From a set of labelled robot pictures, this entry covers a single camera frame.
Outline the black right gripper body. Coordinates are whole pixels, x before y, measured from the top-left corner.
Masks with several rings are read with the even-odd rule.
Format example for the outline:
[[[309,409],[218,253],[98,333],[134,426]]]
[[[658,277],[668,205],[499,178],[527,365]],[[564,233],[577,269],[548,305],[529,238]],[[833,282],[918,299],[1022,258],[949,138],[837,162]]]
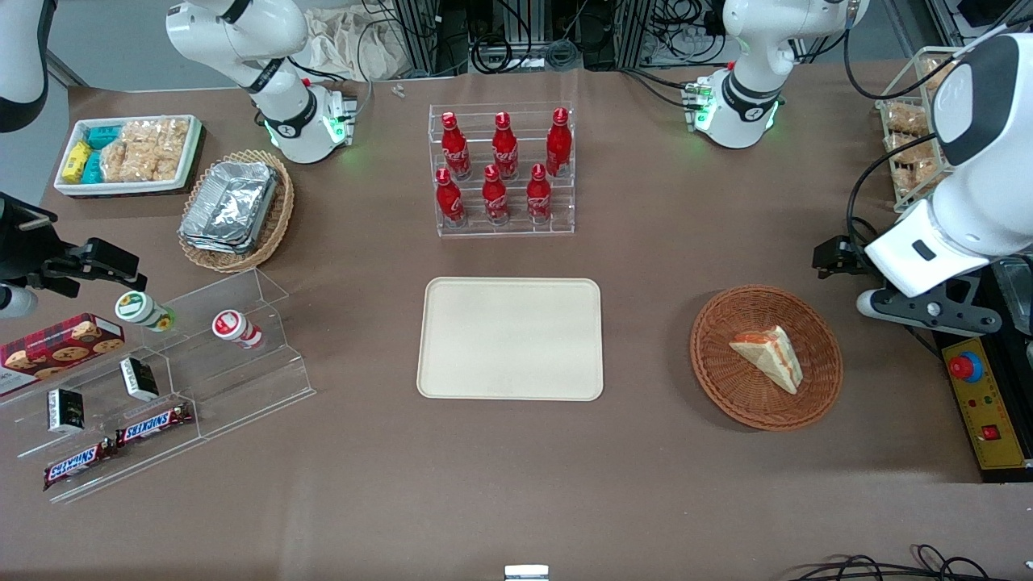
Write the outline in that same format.
[[[51,217],[37,214],[37,210],[2,195],[2,282],[19,288],[79,288],[80,283],[67,276],[42,272],[48,259],[65,257],[65,251],[73,246],[62,241]]]

